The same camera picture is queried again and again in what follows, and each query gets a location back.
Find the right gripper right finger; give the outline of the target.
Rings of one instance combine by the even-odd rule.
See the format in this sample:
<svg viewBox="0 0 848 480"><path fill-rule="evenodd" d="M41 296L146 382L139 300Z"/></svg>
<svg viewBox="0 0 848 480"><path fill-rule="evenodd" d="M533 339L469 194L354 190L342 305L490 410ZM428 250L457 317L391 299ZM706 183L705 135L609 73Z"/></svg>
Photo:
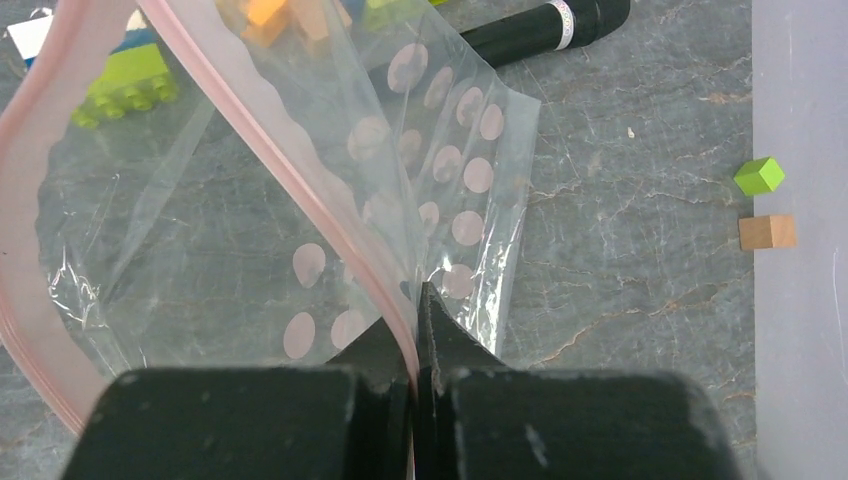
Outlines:
<svg viewBox="0 0 848 480"><path fill-rule="evenodd" d="M519 370L425 283L418 307L420 479L737 479L719 415L665 370Z"/></svg>

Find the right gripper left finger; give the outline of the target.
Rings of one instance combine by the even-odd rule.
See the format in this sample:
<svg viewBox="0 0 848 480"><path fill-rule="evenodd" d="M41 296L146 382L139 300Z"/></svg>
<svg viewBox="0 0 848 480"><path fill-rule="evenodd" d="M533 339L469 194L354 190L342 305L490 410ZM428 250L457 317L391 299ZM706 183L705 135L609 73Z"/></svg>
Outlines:
<svg viewBox="0 0 848 480"><path fill-rule="evenodd" d="M408 388L383 321L317 366L128 371L63 477L408 479Z"/></svg>

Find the clear polka dot zip bag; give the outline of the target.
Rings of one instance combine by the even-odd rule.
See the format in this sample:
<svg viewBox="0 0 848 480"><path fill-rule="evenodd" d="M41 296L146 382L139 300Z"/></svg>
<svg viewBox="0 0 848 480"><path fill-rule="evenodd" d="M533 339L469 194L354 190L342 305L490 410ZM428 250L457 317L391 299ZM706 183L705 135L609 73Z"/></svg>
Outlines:
<svg viewBox="0 0 848 480"><path fill-rule="evenodd" d="M429 4L370 31L240 36L242 1L133 1L175 100L62 132L1 129L1 338L80 431L134 368L322 363L416 303L501 349L538 100Z"/></svg>

